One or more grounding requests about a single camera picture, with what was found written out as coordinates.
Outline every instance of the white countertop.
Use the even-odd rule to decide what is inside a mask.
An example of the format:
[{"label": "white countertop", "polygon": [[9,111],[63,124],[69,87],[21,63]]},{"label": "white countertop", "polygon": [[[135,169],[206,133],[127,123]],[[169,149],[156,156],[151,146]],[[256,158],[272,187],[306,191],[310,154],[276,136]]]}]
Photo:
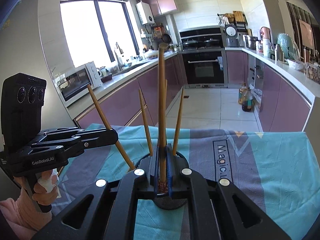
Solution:
[{"label": "white countertop", "polygon": [[265,57],[263,53],[257,53],[255,50],[252,49],[226,48],[226,51],[228,50],[244,51],[261,60],[262,62],[266,63],[268,66],[277,71],[280,75],[286,78],[290,83],[292,83],[300,91],[300,93],[302,93],[311,102],[311,104],[313,104],[315,97],[320,98],[320,85],[308,79],[304,75],[304,73],[289,68],[289,65],[284,64],[280,61],[275,62],[273,59]]},{"label": "white countertop", "polygon": [[[168,52],[164,54],[164,59],[169,59],[175,55],[177,52]],[[127,81],[131,80],[135,76],[141,74],[142,72],[152,68],[153,66],[158,64],[158,59],[153,59],[148,63],[145,63],[137,68],[130,70],[127,73],[123,73],[120,75],[116,75],[112,78],[112,80],[103,83],[101,86],[97,87],[93,90],[95,96],[99,100],[100,98],[104,97],[106,94],[110,93],[111,91],[115,90],[122,84],[126,83]],[[92,98],[90,97],[89,93],[81,97],[79,100],[71,104],[67,107],[70,117],[72,119],[76,118],[80,115],[84,110],[89,108],[93,104]]]}]

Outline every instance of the silver screw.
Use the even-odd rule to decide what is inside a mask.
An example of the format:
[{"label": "silver screw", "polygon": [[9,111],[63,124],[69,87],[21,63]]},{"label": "silver screw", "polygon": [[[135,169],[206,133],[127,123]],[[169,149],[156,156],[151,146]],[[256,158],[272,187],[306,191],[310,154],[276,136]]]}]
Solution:
[{"label": "silver screw", "polygon": [[97,187],[103,187],[104,185],[106,185],[107,184],[107,182],[104,180],[104,179],[98,179],[97,181],[96,181],[96,186]]},{"label": "silver screw", "polygon": [[143,169],[135,169],[134,174],[136,174],[137,176],[141,176],[144,174],[144,170]]},{"label": "silver screw", "polygon": [[229,181],[228,179],[220,179],[220,180],[219,180],[219,183],[220,183],[222,186],[229,186],[230,181]]},{"label": "silver screw", "polygon": [[188,168],[185,168],[185,169],[183,169],[181,172],[182,172],[182,174],[184,174],[184,175],[190,175],[190,174],[192,173],[192,170],[190,170],[190,169],[188,169]]}]

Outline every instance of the teal and gray tablecloth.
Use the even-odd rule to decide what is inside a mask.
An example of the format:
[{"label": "teal and gray tablecloth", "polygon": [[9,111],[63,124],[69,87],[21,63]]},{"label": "teal and gray tablecloth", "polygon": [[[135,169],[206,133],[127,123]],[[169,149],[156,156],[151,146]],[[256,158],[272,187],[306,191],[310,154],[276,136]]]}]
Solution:
[{"label": "teal and gray tablecloth", "polygon": [[[92,124],[87,130],[102,128]],[[148,153],[143,126],[114,127],[131,160]],[[154,148],[158,128],[149,127]],[[174,129],[167,129],[173,143]],[[320,170],[303,132],[254,133],[181,129],[178,151],[190,168],[205,178],[228,178],[270,216],[292,239],[302,239],[320,213]],[[128,171],[117,148],[88,149],[70,159],[61,175],[58,214],[97,179],[121,179]],[[165,211],[151,200],[139,200],[134,239],[190,239],[188,207]]]}]

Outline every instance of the camera lens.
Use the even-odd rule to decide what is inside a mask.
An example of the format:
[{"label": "camera lens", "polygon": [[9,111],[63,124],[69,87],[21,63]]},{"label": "camera lens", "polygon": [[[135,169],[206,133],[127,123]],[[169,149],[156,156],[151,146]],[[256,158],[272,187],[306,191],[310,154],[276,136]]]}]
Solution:
[{"label": "camera lens", "polygon": [[28,100],[29,103],[33,103],[36,100],[37,89],[35,87],[31,87],[29,89]]},{"label": "camera lens", "polygon": [[18,95],[17,95],[18,102],[22,103],[25,97],[26,97],[26,90],[24,87],[22,87],[18,91]]},{"label": "camera lens", "polygon": [[43,98],[43,89],[41,88],[39,91],[38,99],[41,101]]}]

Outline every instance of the sink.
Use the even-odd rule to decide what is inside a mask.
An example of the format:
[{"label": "sink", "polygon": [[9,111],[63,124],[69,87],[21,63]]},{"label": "sink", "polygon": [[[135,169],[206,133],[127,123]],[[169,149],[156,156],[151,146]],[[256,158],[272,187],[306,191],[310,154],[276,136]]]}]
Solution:
[{"label": "sink", "polygon": [[137,64],[134,64],[133,66],[131,66],[131,67],[129,67],[129,68],[126,68],[126,69],[124,69],[124,70],[119,71],[118,73],[114,74],[113,76],[117,76],[117,75],[120,75],[120,74],[127,73],[127,72],[129,72],[130,70],[133,70],[133,69],[135,69],[135,68],[137,68],[137,67],[142,66],[142,65],[145,64],[145,63],[148,63],[149,61],[150,61],[150,60],[148,60],[148,61],[144,60],[144,61],[142,61],[142,62],[139,62],[139,63],[137,63]]}]

